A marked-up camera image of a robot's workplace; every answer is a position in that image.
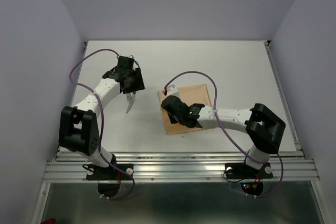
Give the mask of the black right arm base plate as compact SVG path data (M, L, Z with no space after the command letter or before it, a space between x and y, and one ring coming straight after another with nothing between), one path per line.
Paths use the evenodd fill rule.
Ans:
M252 168L244 163L226 163L224 174L229 180L273 178L272 169L269 163L263 164L260 169Z

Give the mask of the beige cloth napkin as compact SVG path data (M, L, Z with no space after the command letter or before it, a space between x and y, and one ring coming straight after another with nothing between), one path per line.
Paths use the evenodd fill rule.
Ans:
M182 102L186 103L188 106L194 103L201 103L207 106L212 106L210 97L208 94L208 89L206 84L198 84L194 86L184 86L177 87ZM187 128L181 124L172 124L170 122L168 113L161 109L162 120L164 129L167 135L182 134L189 132L202 131L200 128Z

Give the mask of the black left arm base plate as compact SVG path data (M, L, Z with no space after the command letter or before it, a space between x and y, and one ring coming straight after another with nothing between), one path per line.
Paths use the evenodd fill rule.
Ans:
M111 166L109 167L99 167L94 164L83 164L82 167L86 170L86 180L88 181L103 181L110 180L128 180L130 181L133 175L128 173L121 173L115 170Z

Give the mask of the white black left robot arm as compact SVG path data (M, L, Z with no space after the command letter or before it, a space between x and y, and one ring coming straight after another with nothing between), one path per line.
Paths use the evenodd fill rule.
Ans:
M126 112L129 112L136 92L144 89L141 69L134 57L120 56L117 65L102 76L88 96L75 106L62 109L59 146L82 155L98 166L104 178L113 178L117 172L115 156L101 146L98 117L112 99L120 94L126 95Z

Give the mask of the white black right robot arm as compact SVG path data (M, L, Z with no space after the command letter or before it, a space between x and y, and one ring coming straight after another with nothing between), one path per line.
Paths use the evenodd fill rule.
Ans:
M161 108L173 124L191 129L221 128L246 133L253 145L245 154L241 170L248 177L258 174L270 155L278 154L286 128L281 118L260 103L251 109L213 109L199 103L188 106L177 96L170 95L163 100Z

